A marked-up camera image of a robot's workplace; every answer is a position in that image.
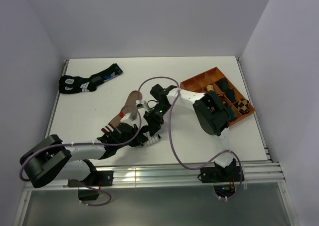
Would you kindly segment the red black rolled sock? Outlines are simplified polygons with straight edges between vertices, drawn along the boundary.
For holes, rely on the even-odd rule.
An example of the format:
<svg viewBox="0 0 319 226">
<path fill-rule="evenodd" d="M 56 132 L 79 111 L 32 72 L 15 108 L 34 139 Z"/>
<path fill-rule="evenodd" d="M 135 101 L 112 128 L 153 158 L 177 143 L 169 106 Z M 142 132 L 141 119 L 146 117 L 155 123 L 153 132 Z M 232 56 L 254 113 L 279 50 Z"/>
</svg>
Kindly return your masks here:
<svg viewBox="0 0 319 226">
<path fill-rule="evenodd" d="M 219 99 L 222 101 L 224 105 L 227 104 L 227 100 L 223 94 L 218 94 Z"/>
</svg>

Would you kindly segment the yellow rolled sock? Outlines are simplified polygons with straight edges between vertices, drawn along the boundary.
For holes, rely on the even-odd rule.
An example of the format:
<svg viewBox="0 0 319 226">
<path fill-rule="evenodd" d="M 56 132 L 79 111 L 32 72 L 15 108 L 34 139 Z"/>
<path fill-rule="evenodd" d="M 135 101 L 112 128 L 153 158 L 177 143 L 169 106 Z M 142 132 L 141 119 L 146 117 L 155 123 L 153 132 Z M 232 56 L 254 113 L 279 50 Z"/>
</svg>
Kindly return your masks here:
<svg viewBox="0 0 319 226">
<path fill-rule="evenodd" d="M 209 91 L 215 91 L 213 85 L 207 85 L 206 90 Z"/>
</svg>

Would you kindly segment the dark green rolled sock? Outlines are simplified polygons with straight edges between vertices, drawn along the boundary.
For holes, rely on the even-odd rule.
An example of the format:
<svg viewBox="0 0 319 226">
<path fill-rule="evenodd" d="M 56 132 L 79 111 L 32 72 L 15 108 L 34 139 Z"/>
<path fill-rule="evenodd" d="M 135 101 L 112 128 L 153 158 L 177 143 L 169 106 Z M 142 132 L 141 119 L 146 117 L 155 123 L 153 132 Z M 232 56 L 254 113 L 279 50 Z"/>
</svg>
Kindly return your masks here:
<svg viewBox="0 0 319 226">
<path fill-rule="evenodd" d="M 223 92 L 227 92 L 230 90 L 227 78 L 221 78 L 220 80 L 217 81 L 216 84 L 220 88 L 220 90 Z"/>
</svg>

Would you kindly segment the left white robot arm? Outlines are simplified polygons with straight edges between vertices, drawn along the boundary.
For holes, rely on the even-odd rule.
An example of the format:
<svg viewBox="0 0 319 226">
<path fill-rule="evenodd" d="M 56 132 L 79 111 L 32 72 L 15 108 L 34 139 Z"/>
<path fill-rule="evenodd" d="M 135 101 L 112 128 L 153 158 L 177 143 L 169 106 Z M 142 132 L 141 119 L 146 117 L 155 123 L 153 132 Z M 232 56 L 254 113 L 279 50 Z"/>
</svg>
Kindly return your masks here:
<svg viewBox="0 0 319 226">
<path fill-rule="evenodd" d="M 41 188 L 51 183 L 68 163 L 82 161 L 86 169 L 79 177 L 72 178 L 91 186 L 97 180 L 91 159 L 110 158 L 125 146 L 143 146 L 149 140 L 148 132 L 148 125 L 139 128 L 136 124 L 120 123 L 93 143 L 63 143 L 58 135 L 50 135 L 20 158 L 20 179 L 31 182 L 34 188 Z"/>
</svg>

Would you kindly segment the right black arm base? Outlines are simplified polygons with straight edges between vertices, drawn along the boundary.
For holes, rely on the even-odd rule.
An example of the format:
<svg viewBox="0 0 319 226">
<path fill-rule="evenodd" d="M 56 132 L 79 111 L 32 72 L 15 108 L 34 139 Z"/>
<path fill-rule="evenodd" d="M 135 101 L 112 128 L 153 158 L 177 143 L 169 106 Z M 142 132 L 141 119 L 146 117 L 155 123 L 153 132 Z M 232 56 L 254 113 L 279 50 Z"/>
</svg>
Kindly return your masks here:
<svg viewBox="0 0 319 226">
<path fill-rule="evenodd" d="M 213 186 L 213 189 L 219 200 L 227 201 L 236 194 L 236 183 L 241 186 L 245 177 L 243 169 L 237 166 L 235 159 L 232 159 L 230 165 L 225 168 L 214 163 L 213 167 L 200 169 L 197 179 L 203 184 L 221 183 L 221 185 Z"/>
</svg>

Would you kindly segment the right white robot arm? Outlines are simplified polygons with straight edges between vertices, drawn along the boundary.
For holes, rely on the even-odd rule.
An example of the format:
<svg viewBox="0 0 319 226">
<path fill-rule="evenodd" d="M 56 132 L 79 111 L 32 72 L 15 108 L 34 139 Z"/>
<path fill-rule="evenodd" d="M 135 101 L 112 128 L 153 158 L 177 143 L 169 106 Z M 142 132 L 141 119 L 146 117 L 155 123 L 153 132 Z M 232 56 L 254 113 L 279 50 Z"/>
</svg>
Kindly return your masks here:
<svg viewBox="0 0 319 226">
<path fill-rule="evenodd" d="M 174 105 L 193 110 L 205 133 L 213 137 L 216 148 L 223 154 L 214 161 L 216 176 L 221 181 L 228 180 L 236 167 L 236 158 L 230 152 L 228 133 L 230 114 L 217 93 L 208 91 L 198 93 L 180 89 L 176 86 L 162 88 L 159 84 L 152 87 L 151 96 L 157 101 L 153 109 L 144 113 L 150 135 L 157 133 L 164 123 L 163 117 L 171 112 Z"/>
</svg>

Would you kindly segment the dark teal rolled sock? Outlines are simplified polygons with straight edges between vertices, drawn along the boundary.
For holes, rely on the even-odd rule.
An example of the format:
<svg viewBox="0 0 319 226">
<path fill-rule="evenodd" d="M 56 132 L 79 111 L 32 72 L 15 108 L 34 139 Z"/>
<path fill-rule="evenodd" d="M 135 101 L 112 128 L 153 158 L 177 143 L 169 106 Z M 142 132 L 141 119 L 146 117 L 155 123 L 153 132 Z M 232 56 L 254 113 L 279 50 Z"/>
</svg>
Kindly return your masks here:
<svg viewBox="0 0 319 226">
<path fill-rule="evenodd" d="M 236 102 L 235 91 L 233 89 L 228 90 L 226 96 L 232 103 Z"/>
</svg>

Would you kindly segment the orange compartment tray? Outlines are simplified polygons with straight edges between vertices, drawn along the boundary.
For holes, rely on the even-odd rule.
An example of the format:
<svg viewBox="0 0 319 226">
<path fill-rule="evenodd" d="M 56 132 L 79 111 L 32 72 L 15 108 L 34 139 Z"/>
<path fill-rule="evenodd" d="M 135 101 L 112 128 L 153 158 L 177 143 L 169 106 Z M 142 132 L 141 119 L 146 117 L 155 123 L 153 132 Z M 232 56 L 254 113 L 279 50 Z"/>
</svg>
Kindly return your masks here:
<svg viewBox="0 0 319 226">
<path fill-rule="evenodd" d="M 206 93 L 206 87 L 207 85 L 213 85 L 214 86 L 214 92 L 218 94 L 223 94 L 227 100 L 227 104 L 225 105 L 226 108 L 230 107 L 232 111 L 235 113 L 237 119 L 235 121 L 230 122 L 230 125 L 234 125 L 238 123 L 239 121 L 247 118 L 248 116 L 252 115 L 255 112 L 255 108 L 252 106 L 250 101 L 243 96 L 243 94 L 234 86 L 234 84 L 227 78 L 228 84 L 230 89 L 233 89 L 235 91 L 235 97 L 236 102 L 232 103 L 226 96 L 226 92 L 223 92 L 220 90 L 220 88 L 217 86 L 217 81 L 221 78 L 227 78 L 225 74 L 217 67 L 212 68 L 208 71 L 205 71 L 201 74 L 198 74 L 196 76 L 193 76 L 185 81 L 182 81 L 180 83 L 180 88 L 192 92 L 198 92 L 198 93 Z M 245 115 L 241 115 L 241 113 L 237 110 L 237 104 L 238 101 L 241 98 L 245 98 L 249 101 L 250 105 L 250 112 Z"/>
</svg>

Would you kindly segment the aluminium table rail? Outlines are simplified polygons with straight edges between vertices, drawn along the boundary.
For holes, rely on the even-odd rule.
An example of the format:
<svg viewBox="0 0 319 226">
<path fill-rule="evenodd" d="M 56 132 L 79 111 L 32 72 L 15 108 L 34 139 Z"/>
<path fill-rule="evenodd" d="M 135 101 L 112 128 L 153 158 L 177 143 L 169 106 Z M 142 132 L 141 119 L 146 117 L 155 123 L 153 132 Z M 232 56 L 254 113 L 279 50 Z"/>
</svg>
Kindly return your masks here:
<svg viewBox="0 0 319 226">
<path fill-rule="evenodd" d="M 279 163 L 243 164 L 243 185 L 282 183 L 286 179 Z M 96 167 L 97 172 L 108 174 L 102 188 L 152 188 L 199 186 L 200 170 L 192 171 L 180 165 L 155 165 L 137 167 Z"/>
</svg>

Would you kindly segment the black blue patterned sock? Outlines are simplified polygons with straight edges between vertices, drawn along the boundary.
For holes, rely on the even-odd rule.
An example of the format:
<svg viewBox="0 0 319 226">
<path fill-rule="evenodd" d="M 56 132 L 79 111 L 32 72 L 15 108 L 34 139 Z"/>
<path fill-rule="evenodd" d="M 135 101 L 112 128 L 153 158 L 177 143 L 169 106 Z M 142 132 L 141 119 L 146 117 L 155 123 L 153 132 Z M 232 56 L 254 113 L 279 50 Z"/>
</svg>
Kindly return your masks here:
<svg viewBox="0 0 319 226">
<path fill-rule="evenodd" d="M 107 69 L 91 75 L 88 78 L 80 76 L 63 75 L 59 79 L 59 93 L 77 94 L 81 92 L 94 92 L 98 86 L 123 74 L 118 64 L 113 63 Z"/>
</svg>

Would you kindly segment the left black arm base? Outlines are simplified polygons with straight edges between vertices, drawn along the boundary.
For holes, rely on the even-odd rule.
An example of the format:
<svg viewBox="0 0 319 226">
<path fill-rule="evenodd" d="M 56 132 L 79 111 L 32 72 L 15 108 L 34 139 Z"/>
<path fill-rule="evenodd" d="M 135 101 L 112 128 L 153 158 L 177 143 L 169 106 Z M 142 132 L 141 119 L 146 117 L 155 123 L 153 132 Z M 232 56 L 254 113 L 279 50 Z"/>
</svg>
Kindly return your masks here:
<svg viewBox="0 0 319 226">
<path fill-rule="evenodd" d="M 80 188 L 78 199 L 82 202 L 90 202 L 98 199 L 102 193 L 102 187 L 110 187 L 113 183 L 114 171 L 95 171 L 91 172 L 84 180 L 68 180 L 67 187 Z"/>
</svg>

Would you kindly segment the white black striped sock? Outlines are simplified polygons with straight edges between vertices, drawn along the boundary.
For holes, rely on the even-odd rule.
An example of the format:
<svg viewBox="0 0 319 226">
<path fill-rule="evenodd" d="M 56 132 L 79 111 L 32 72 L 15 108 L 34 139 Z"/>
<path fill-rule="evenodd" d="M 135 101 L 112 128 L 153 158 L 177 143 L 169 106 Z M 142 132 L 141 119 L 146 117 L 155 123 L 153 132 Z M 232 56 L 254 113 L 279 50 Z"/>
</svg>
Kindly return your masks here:
<svg viewBox="0 0 319 226">
<path fill-rule="evenodd" d="M 160 141 L 161 137 L 158 133 L 150 135 L 149 127 L 143 126 L 140 130 L 142 133 L 141 146 L 150 146 Z"/>
</svg>

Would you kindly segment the brown sock red stripes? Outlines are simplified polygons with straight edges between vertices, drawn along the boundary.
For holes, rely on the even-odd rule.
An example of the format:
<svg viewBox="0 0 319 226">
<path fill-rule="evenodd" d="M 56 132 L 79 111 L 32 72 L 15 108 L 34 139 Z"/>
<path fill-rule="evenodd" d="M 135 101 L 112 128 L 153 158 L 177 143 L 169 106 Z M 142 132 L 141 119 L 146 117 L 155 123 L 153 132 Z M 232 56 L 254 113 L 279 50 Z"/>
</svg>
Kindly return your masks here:
<svg viewBox="0 0 319 226">
<path fill-rule="evenodd" d="M 126 99 L 126 102 L 124 104 L 125 108 L 121 110 L 120 113 L 116 115 L 106 126 L 102 127 L 101 131 L 107 135 L 112 133 L 113 130 L 116 127 L 118 127 L 124 115 L 126 115 L 127 113 L 134 112 L 134 110 L 132 109 L 132 106 L 135 106 L 136 101 L 142 100 L 142 98 L 143 98 L 143 95 L 140 92 L 136 90 L 132 91 Z"/>
</svg>

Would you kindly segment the brown checkered rolled sock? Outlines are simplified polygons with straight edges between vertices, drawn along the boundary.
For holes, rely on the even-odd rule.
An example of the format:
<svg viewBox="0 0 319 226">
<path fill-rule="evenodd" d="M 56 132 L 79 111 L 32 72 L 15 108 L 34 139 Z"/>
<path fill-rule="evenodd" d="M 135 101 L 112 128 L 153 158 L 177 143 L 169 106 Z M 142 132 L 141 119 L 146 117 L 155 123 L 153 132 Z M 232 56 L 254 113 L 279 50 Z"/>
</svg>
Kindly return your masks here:
<svg viewBox="0 0 319 226">
<path fill-rule="evenodd" d="M 241 115 L 248 114 L 250 112 L 249 101 L 245 98 L 241 98 L 238 101 L 237 110 L 241 113 Z"/>
</svg>

